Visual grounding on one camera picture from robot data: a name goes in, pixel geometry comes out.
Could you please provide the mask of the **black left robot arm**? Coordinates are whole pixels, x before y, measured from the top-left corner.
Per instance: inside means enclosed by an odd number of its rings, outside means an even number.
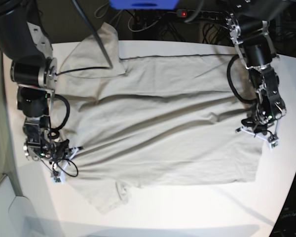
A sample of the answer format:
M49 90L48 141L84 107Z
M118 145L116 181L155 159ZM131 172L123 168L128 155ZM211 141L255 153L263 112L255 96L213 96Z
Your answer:
M220 15L222 26L229 32L236 50L227 66L227 81L235 97L243 104L251 105L248 118L241 121L237 132L245 132L266 141L271 148L279 143L277 130L280 120L287 113L286 105L279 92L279 77L272 67L278 57L269 33L270 22L294 4L293 0L223 0ZM243 98L231 78L231 67L241 60L249 73L255 90L255 99Z

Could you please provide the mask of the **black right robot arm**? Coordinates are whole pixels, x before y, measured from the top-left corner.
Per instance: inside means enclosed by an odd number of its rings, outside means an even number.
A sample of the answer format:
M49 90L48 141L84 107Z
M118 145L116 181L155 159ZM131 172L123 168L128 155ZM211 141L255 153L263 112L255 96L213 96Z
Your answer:
M60 139L71 109L55 92L60 72L36 1L0 0L0 50L12 61L17 109L25 116L25 156L41 161L53 180L61 182L81 147L70 148L69 140Z

